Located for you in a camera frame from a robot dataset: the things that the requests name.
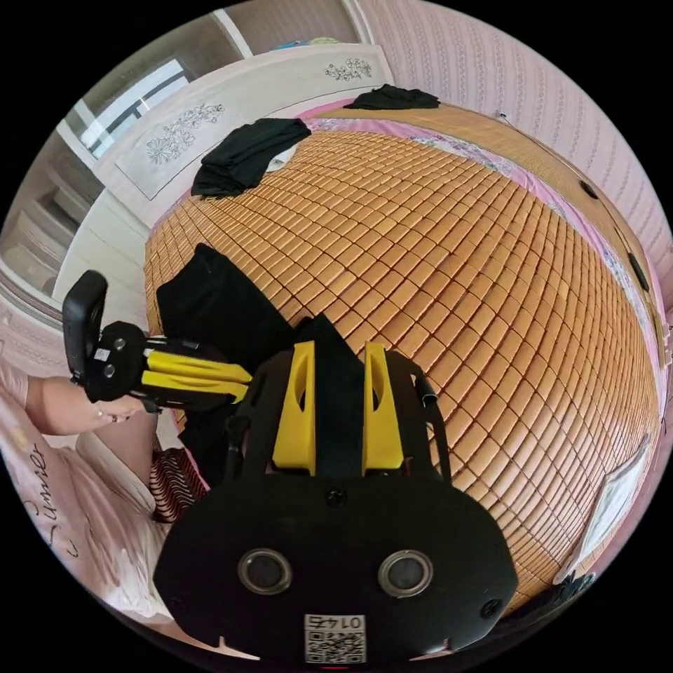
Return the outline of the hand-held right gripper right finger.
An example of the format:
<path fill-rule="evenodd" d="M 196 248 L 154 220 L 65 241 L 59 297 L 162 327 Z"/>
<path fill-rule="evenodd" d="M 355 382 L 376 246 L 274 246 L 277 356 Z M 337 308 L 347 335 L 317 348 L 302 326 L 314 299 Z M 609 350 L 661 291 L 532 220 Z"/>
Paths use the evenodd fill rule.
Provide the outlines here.
<path fill-rule="evenodd" d="M 382 344 L 365 345 L 362 470 L 397 470 L 404 461 L 393 386 Z"/>

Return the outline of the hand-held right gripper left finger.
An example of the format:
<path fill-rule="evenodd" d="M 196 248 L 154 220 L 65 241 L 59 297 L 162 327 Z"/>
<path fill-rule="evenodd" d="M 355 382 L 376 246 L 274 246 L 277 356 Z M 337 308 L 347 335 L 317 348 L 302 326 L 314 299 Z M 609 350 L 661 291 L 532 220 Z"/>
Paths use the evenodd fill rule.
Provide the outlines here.
<path fill-rule="evenodd" d="M 281 470 L 316 472 L 315 344 L 294 345 L 272 461 Z"/>

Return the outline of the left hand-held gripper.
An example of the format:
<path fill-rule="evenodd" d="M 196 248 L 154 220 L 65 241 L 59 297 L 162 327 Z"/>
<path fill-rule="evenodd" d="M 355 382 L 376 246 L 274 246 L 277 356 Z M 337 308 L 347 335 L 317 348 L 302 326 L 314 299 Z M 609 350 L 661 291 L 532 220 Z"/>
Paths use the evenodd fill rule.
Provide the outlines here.
<path fill-rule="evenodd" d="M 91 351 L 83 387 L 93 402 L 129 395 L 150 413 L 208 412 L 240 402 L 252 380 L 243 367 L 223 360 L 212 346 L 147 336 L 136 325 L 116 321 L 102 330 Z"/>

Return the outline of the person's left hand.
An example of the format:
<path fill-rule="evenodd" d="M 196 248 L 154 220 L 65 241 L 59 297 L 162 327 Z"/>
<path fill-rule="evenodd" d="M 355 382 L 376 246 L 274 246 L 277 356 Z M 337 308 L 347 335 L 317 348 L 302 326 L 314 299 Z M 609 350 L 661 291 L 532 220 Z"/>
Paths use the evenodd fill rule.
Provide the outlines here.
<path fill-rule="evenodd" d="M 99 430 L 113 423 L 123 423 L 145 411 L 141 400 L 126 395 L 117 400 L 91 402 L 84 392 L 78 394 L 76 431 Z"/>

